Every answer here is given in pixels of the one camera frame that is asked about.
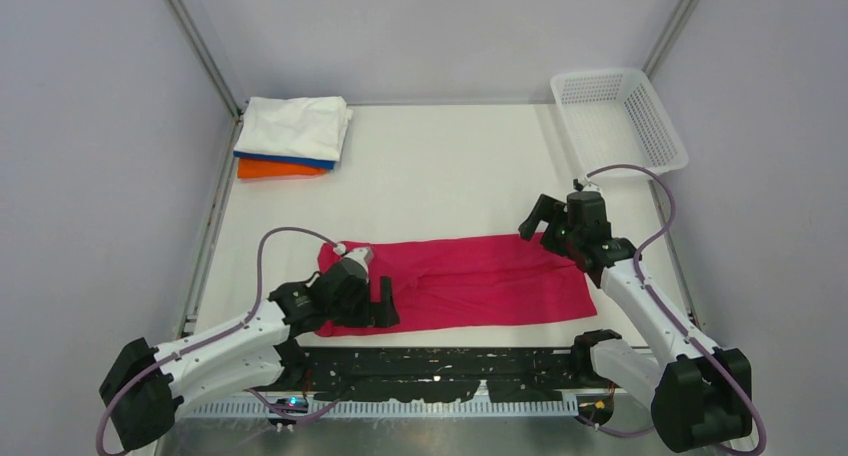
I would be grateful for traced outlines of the pink t shirt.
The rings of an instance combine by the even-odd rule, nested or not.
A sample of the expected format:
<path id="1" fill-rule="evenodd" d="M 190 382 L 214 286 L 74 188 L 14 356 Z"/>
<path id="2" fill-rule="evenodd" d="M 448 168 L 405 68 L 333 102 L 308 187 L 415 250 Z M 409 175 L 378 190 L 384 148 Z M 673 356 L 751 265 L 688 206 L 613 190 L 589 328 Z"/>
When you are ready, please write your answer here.
<path id="1" fill-rule="evenodd" d="M 390 278 L 399 316 L 386 333 L 596 316 L 584 273 L 539 241 L 504 234 L 371 244 L 371 279 Z"/>

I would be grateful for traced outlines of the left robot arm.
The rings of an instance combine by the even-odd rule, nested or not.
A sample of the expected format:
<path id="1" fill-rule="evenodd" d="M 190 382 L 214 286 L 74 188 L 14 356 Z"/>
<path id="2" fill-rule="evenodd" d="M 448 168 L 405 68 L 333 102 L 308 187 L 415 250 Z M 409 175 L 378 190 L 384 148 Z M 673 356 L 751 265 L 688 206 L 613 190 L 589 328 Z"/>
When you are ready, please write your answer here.
<path id="1" fill-rule="evenodd" d="M 387 328 L 399 323 L 392 280 L 369 274 L 360 248 L 304 281 L 284 283 L 243 316 L 204 332 L 150 345 L 139 338 L 119 353 L 99 394 L 123 452 L 165 435 L 196 407 L 248 389 L 298 388 L 309 368 L 298 336 L 327 323 Z"/>

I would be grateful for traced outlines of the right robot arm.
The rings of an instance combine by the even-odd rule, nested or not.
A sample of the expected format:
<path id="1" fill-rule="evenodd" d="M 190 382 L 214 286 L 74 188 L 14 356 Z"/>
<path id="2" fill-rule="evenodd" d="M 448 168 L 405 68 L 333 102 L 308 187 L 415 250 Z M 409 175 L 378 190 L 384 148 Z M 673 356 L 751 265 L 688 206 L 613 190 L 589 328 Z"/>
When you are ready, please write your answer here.
<path id="1" fill-rule="evenodd" d="M 548 252 L 572 260 L 628 317 L 650 353 L 634 350 L 613 330 L 585 332 L 571 347 L 571 373 L 584 386 L 603 379 L 650 412 L 653 429 L 676 453 L 720 445 L 755 431 L 751 365 L 723 349 L 674 307 L 642 265 L 642 252 L 616 237 L 597 191 L 565 200 L 542 194 L 518 228 L 540 236 Z"/>

